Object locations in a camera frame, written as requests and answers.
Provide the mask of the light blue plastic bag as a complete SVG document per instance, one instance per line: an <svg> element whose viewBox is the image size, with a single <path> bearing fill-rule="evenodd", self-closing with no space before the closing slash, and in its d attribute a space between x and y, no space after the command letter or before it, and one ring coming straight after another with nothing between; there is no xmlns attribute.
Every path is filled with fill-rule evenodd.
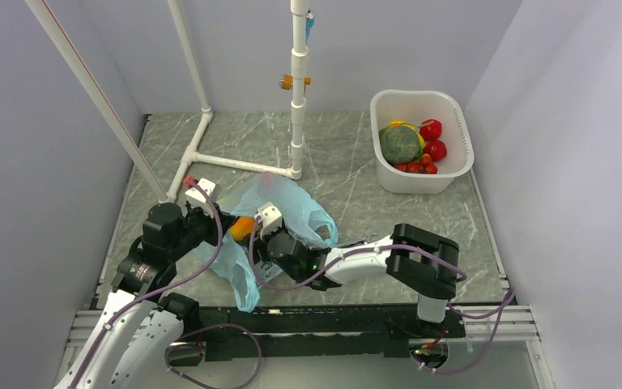
<svg viewBox="0 0 622 389"><path fill-rule="evenodd" d="M292 236L303 243L319 248L338 244L339 230L332 217L305 189L285 177L260 173L217 201L222 211L235 216L254 216L267 203L279 208ZM247 246L237 243L232 232L224 234L210 269L229 281L239 310L250 312L259 303L261 284L250 268Z"/></svg>

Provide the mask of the orange fake mango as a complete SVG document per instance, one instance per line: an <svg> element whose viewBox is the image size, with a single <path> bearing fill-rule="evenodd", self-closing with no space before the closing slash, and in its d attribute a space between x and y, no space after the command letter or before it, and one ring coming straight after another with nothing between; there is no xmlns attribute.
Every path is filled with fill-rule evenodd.
<svg viewBox="0 0 622 389"><path fill-rule="evenodd" d="M255 231L256 227L257 225L253 217L238 216L229 227L229 233L235 242L244 242Z"/></svg>

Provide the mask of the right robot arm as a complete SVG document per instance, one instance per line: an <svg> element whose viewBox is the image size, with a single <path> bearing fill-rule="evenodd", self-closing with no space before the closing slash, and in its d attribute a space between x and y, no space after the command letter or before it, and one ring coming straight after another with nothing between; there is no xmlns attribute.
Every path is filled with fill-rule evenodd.
<svg viewBox="0 0 622 389"><path fill-rule="evenodd" d="M295 288L317 291L351 281L388 275L417 292L415 329L434 336L445 325L447 304L467 274L458 266L459 246L449 238L397 224L391 234L352 246L313 248L285 226L248 236L249 263L273 263L295 281Z"/></svg>

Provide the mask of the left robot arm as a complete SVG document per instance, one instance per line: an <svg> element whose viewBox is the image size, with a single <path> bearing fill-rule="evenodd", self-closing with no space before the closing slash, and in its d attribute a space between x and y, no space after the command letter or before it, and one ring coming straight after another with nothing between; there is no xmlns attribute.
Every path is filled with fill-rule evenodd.
<svg viewBox="0 0 622 389"><path fill-rule="evenodd" d="M170 293L177 261L203 243L215 246L236 217L210 207L152 207L143 233L117 267L97 324L59 388L132 388L175 340L200 329L199 304Z"/></svg>

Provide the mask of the small red fake tomatoes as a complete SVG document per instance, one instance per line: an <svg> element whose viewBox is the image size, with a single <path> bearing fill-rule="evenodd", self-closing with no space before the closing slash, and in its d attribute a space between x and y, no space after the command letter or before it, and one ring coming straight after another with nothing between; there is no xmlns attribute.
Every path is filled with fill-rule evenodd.
<svg viewBox="0 0 622 389"><path fill-rule="evenodd" d="M438 167L432 160L432 157L426 153L423 154L417 161L396 164L394 167L404 173L413 174L437 174Z"/></svg>

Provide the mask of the yellow green fake fruit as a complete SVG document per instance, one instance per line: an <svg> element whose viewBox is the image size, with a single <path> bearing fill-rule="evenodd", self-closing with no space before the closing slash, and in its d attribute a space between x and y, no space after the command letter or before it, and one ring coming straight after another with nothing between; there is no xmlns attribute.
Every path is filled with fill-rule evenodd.
<svg viewBox="0 0 622 389"><path fill-rule="evenodd" d="M420 148L423 149L426 146L427 142L420 135L420 133L419 133L418 129L416 128L416 126L414 126L411 123L406 123L404 121L392 121L386 127L384 127L381 130L379 130L378 134L379 134L380 137L382 137L389 129L391 129L393 127L397 127L397 126L405 126L406 128L409 128L409 129L413 130L418 135L418 140L420 142Z"/></svg>

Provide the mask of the red fake apple lower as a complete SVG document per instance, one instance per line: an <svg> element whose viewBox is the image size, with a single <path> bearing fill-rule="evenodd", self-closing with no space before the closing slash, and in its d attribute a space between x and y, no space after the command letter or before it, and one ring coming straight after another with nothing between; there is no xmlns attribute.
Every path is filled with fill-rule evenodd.
<svg viewBox="0 0 622 389"><path fill-rule="evenodd" d="M434 139L426 143L424 154L430 155L432 162L439 162L447 157L448 150L444 142Z"/></svg>

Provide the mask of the red fake apple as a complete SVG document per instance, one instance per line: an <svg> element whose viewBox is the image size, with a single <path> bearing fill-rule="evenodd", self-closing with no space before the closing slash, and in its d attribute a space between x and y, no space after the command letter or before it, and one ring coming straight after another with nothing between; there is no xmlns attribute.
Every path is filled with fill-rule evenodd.
<svg viewBox="0 0 622 389"><path fill-rule="evenodd" d="M448 150L444 142L434 139L426 143L424 154L430 155L432 162L439 162L447 157Z"/></svg>
<svg viewBox="0 0 622 389"><path fill-rule="evenodd" d="M442 129L442 123L431 118L420 123L419 133L426 142L430 142L441 137Z"/></svg>

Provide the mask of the red fake apple upper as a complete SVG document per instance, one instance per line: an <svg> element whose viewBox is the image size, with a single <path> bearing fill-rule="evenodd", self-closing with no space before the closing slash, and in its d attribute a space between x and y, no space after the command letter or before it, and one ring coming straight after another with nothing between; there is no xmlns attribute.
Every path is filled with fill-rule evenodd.
<svg viewBox="0 0 622 389"><path fill-rule="evenodd" d="M442 123L431 118L420 123L419 133L426 142L430 142L441 137L442 129Z"/></svg>

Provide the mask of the white plastic basket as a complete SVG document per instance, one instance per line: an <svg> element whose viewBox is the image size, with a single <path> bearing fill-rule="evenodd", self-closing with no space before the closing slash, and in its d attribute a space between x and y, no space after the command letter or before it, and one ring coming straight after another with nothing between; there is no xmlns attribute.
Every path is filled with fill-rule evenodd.
<svg viewBox="0 0 622 389"><path fill-rule="evenodd" d="M382 155L379 131L395 120L419 124L431 118L443 125L441 139L448 150L447 157L437 164L438 173L405 173L392 167ZM462 109L453 97L438 91L384 90L371 100L370 119L377 180L384 189L401 194L434 195L471 170L475 160L471 137Z"/></svg>

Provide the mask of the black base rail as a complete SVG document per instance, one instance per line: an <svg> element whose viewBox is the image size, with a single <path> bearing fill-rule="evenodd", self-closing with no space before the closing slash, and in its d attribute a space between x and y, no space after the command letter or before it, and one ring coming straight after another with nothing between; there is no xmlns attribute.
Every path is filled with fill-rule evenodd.
<svg viewBox="0 0 622 389"><path fill-rule="evenodd" d="M462 320L447 312L442 323L418 319L415 303L339 306L263 306L247 313L202 306L196 325L168 353L176 367L236 358L381 355L408 357L466 335Z"/></svg>

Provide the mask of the white PVC pipe frame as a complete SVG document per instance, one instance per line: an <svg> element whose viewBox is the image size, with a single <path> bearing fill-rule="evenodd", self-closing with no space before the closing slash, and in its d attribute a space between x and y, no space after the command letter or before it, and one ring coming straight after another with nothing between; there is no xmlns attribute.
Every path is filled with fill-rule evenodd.
<svg viewBox="0 0 622 389"><path fill-rule="evenodd" d="M307 1L290 2L292 13L291 73L289 75L284 75L280 80L280 87L292 93L290 108L290 129L292 133L292 140L290 142L291 166L288 168L261 165L254 162L228 159L221 156L211 156L198 150L198 145L206 134L207 127L213 118L213 110L207 99L207 94L198 68L197 55L194 52L189 29L185 23L182 6L178 1L168 2L168 8L171 12L173 24L177 31L177 36L187 62L195 91L198 95L202 114L194 135L183 152L177 172L167 190L162 188L157 176L140 152L136 142L130 136L129 131L122 123L120 116L111 105L109 98L103 92L95 76L83 60L81 53L75 48L75 45L54 14L51 6L46 1L27 1L26 4L159 201L173 201L177 198L179 188L182 185L184 177L187 175L189 167L195 163L204 163L256 173L269 172L294 180L301 178L302 158L305 146L303 125L307 105L305 93L309 86L309 82L307 81L309 56L307 32L312 29L314 20L313 12L310 11Z"/></svg>

